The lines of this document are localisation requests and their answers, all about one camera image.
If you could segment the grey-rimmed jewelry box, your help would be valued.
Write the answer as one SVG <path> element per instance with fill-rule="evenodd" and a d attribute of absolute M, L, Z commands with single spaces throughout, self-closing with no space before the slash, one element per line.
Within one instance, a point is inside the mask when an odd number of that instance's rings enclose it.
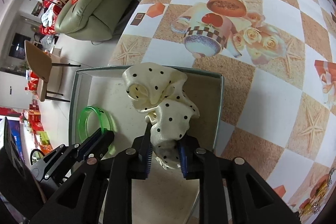
<path fill-rule="evenodd" d="M 144 114 L 138 113 L 125 91 L 122 74 L 126 66 L 78 70 L 75 74 L 69 114 L 69 143 L 80 143 L 78 121 L 87 106 L 107 111 L 116 124 L 112 157 L 129 148 L 144 134 Z M 223 78 L 216 73 L 179 68 L 187 74 L 183 85 L 186 95 L 200 113 L 190 121 L 187 133 L 198 139 L 201 147 L 215 148 L 223 107 Z M 197 203 L 199 182 L 185 180 L 181 170 L 165 170 L 153 159 L 149 177 L 132 182 L 133 223 L 187 223 Z"/>

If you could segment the wooden chair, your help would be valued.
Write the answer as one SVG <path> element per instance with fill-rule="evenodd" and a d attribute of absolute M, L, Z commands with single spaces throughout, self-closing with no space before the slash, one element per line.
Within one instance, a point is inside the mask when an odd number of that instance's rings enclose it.
<path fill-rule="evenodd" d="M 58 68 L 60 72 L 63 72 L 63 67 L 79 68 L 81 65 L 61 63 L 60 59 L 59 62 L 53 62 L 52 54 L 49 55 L 48 53 L 43 52 L 28 40 L 25 40 L 25 54 L 29 68 L 39 78 L 37 84 L 37 98 L 41 102 L 44 102 L 45 100 L 70 102 L 66 99 L 48 96 L 48 94 L 63 96 L 63 94 L 58 92 L 59 88 L 57 91 L 48 90 L 50 81 L 56 81 L 58 79 L 57 77 L 51 77 L 51 72 L 54 68 Z"/>

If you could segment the patterned checkered tablecloth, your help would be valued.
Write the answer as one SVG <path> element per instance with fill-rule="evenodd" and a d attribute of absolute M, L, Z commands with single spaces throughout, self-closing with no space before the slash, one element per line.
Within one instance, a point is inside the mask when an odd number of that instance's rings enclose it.
<path fill-rule="evenodd" d="M 217 155 L 315 221 L 335 189 L 333 0 L 142 0 L 110 64 L 141 62 L 220 73 Z"/>

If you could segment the green translucent bangle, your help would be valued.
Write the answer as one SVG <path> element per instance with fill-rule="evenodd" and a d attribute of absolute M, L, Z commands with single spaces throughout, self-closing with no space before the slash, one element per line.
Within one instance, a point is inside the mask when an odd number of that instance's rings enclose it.
<path fill-rule="evenodd" d="M 77 122 L 77 134 L 80 143 L 93 135 L 97 129 L 104 131 L 117 132 L 116 124 L 111 114 L 98 106 L 87 106 L 79 115 Z"/>

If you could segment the cream polka dot scrunchie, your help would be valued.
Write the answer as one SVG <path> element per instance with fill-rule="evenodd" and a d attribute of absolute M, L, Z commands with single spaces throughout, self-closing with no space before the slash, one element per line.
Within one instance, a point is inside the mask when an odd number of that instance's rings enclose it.
<path fill-rule="evenodd" d="M 157 162 L 164 169 L 180 168 L 176 142 L 190 128 L 190 120 L 200 117 L 198 107 L 183 90 L 187 74 L 141 63 L 125 70 L 122 79 L 133 107 L 151 124 L 150 142 Z"/>

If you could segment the green leather sofa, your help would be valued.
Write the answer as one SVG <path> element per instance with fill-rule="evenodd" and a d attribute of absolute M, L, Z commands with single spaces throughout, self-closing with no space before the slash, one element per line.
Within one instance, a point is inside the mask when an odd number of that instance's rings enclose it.
<path fill-rule="evenodd" d="M 137 0 L 68 1 L 55 21 L 55 31 L 77 40 L 106 41 L 122 33 Z"/>

